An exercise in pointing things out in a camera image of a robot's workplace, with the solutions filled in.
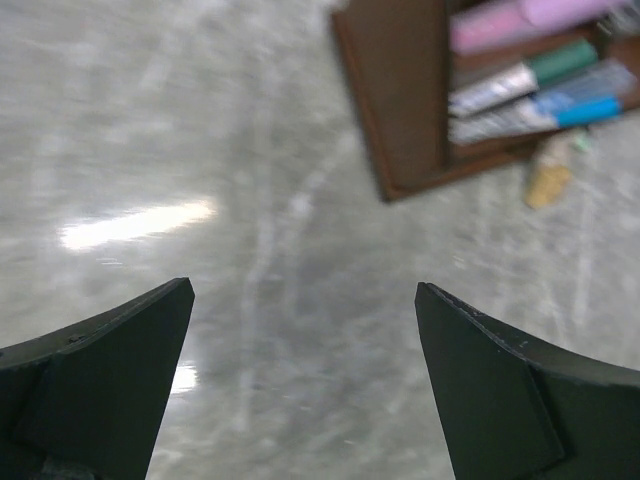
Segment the tan square eraser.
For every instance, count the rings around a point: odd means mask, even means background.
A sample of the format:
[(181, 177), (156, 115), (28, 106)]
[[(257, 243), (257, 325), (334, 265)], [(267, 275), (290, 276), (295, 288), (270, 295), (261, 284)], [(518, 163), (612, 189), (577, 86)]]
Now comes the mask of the tan square eraser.
[(542, 165), (532, 176), (525, 195), (525, 204), (532, 209), (540, 209), (554, 204), (564, 193), (572, 174), (563, 165)]

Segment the brown wooden desk organizer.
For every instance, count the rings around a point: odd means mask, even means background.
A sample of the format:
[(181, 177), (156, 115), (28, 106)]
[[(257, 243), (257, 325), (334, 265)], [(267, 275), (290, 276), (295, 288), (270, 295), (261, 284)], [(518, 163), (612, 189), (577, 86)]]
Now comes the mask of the brown wooden desk organizer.
[[(576, 104), (538, 102), (536, 95), (608, 59), (623, 63), (636, 86), (615, 95), (621, 116), (639, 106), (639, 5), (544, 37), (460, 55), (450, 46), (451, 17), (483, 1), (350, 1), (331, 24), (369, 147), (381, 196), (394, 201), (531, 155), (565, 128), (466, 145), (448, 140), (451, 120), (473, 118), (532, 100), (543, 110)], [(586, 40), (599, 59), (538, 91), (475, 115), (449, 114), (449, 95), (525, 58)]]

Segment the blue cap white marker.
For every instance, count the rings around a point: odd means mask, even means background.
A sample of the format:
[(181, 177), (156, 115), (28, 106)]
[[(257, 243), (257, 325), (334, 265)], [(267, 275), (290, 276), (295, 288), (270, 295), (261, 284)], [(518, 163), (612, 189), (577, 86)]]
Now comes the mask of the blue cap white marker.
[(495, 138), (579, 127), (617, 117), (621, 105), (615, 96), (576, 104), (560, 111), (543, 110), (532, 100), (469, 119), (451, 120), (448, 140), (466, 145)]

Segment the pink eraser stick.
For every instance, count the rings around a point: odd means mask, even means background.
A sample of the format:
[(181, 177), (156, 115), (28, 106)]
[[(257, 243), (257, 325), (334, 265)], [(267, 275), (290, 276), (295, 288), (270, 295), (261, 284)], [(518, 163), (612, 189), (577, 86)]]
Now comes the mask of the pink eraser stick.
[(633, 7), (633, 1), (483, 1), (451, 17), (450, 46), (460, 55), (544, 37)]

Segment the green cap white marker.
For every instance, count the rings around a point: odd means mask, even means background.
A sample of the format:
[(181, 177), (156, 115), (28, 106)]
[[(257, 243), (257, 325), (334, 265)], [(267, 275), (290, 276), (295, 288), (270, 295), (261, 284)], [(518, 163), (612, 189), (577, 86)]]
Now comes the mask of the green cap white marker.
[(542, 86), (590, 66), (599, 59), (594, 45), (586, 40), (525, 58), (506, 69), (471, 83), (449, 95), (449, 114), (468, 117), (538, 91)]

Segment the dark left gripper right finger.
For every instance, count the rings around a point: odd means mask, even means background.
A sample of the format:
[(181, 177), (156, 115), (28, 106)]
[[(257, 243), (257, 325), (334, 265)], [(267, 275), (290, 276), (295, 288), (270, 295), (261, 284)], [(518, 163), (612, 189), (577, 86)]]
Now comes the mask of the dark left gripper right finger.
[(419, 335), (458, 479), (636, 479), (639, 373), (417, 287)]

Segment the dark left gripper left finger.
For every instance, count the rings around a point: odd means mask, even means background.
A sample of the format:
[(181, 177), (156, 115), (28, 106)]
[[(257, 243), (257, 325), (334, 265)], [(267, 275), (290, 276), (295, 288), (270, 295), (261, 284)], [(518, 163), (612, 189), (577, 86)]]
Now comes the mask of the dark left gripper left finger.
[(172, 279), (121, 306), (1, 350), (1, 476), (62, 462), (145, 478), (195, 294)]

